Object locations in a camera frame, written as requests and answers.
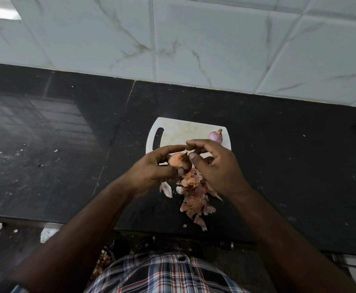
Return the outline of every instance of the cutting board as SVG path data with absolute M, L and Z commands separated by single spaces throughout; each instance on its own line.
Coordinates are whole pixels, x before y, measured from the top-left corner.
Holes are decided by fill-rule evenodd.
M 164 129 L 161 136 L 160 147 L 167 145 L 186 144 L 186 141 L 191 139 L 207 139 L 210 132 L 217 131 L 221 128 L 223 130 L 223 142 L 221 144 L 222 146 L 231 150 L 231 142 L 229 140 L 229 134 L 226 127 L 159 117 L 155 120 L 151 130 L 148 133 L 146 153 L 152 151 L 153 141 L 158 128 Z M 202 157 L 207 157 L 210 155 L 210 153 L 201 154 Z

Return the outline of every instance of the cutting board handle hole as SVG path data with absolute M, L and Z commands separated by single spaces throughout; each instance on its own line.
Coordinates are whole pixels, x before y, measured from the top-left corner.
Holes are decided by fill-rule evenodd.
M 163 127 L 159 127 L 156 130 L 156 134 L 154 137 L 154 142 L 152 145 L 152 150 L 158 149 L 160 147 L 160 142 L 161 142 L 161 136 L 163 135 L 164 132 L 164 128 Z

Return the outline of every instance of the hand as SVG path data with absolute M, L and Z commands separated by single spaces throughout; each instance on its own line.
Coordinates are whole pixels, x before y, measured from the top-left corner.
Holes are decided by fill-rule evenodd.
M 185 150 L 185 145 L 174 145 L 160 147 L 144 155 L 125 174 L 120 177 L 130 189 L 132 194 L 143 194 L 156 184 L 169 178 L 183 175 L 183 168 L 176 169 L 170 165 L 159 166 L 160 163 L 167 162 L 170 155 Z
M 227 197 L 251 189 L 243 177 L 234 153 L 212 140 L 190 140 L 186 150 L 194 152 L 189 158 L 217 193 Z M 202 158 L 199 154 L 210 152 L 212 157 Z

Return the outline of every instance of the onion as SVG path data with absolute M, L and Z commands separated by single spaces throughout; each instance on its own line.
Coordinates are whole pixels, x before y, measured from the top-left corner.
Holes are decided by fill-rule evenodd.
M 221 144 L 223 142 L 223 135 L 221 134 L 223 130 L 220 128 L 217 132 L 211 132 L 208 136 L 212 141 L 218 142 Z
M 187 152 L 181 153 L 175 153 L 169 158 L 169 164 L 175 168 L 183 168 L 185 171 L 188 171 L 192 168 L 193 164 L 189 159 L 189 156 L 187 155 Z

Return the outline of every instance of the plaid shirt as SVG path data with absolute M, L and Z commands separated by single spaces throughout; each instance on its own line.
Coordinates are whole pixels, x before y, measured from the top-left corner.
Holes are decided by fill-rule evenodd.
M 209 263 L 183 253 L 137 254 L 115 261 L 85 293 L 239 293 L 242 289 Z

